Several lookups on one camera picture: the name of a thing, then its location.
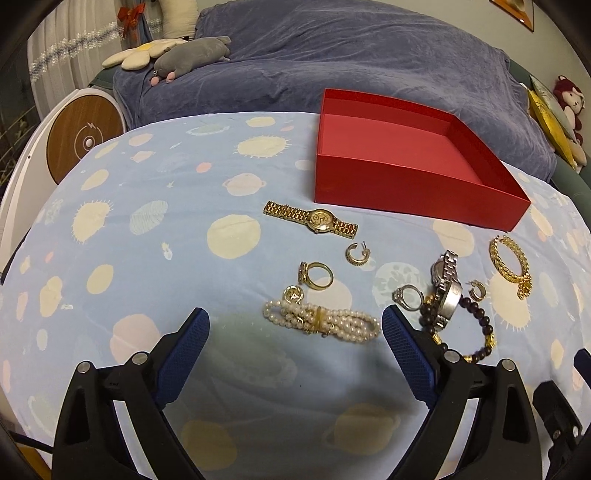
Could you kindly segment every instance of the picture frame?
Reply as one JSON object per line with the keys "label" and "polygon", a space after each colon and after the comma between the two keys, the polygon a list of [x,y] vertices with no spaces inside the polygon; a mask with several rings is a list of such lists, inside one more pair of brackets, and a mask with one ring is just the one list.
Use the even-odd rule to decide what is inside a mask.
{"label": "picture frame", "polygon": [[534,1],[533,0],[490,0],[499,8],[522,23],[529,30],[534,31]]}

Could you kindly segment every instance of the white chair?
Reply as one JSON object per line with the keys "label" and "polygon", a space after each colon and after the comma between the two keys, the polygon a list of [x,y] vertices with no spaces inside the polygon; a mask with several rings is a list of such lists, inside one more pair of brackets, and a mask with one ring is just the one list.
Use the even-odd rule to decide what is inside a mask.
{"label": "white chair", "polygon": [[43,119],[27,142],[0,205],[2,271],[63,177],[94,146],[125,131],[114,98],[92,88],[75,90]]}

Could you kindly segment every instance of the red bow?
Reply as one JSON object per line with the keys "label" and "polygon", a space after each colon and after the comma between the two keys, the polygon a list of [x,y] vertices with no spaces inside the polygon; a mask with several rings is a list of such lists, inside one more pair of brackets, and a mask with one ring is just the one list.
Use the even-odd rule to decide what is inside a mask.
{"label": "red bow", "polygon": [[146,4],[139,4],[133,8],[121,7],[117,18],[123,22],[123,38],[127,35],[129,29],[135,30],[138,26],[138,18],[144,13]]}

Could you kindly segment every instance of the gray stuffed animal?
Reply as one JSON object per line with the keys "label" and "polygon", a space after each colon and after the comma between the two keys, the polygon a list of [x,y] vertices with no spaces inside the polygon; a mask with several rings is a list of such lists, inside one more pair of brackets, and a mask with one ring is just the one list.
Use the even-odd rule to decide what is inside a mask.
{"label": "gray stuffed animal", "polygon": [[156,60],[150,84],[155,86],[160,79],[170,83],[198,67],[220,60],[229,61],[226,57],[230,53],[229,44],[230,37],[207,37],[177,45]]}

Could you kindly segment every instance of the open cardboard box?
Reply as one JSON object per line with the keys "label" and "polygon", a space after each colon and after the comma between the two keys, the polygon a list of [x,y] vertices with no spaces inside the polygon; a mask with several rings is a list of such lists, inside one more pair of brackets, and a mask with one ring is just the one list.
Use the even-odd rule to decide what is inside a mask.
{"label": "open cardboard box", "polygon": [[406,100],[324,92],[314,201],[512,230],[530,206],[456,116]]}

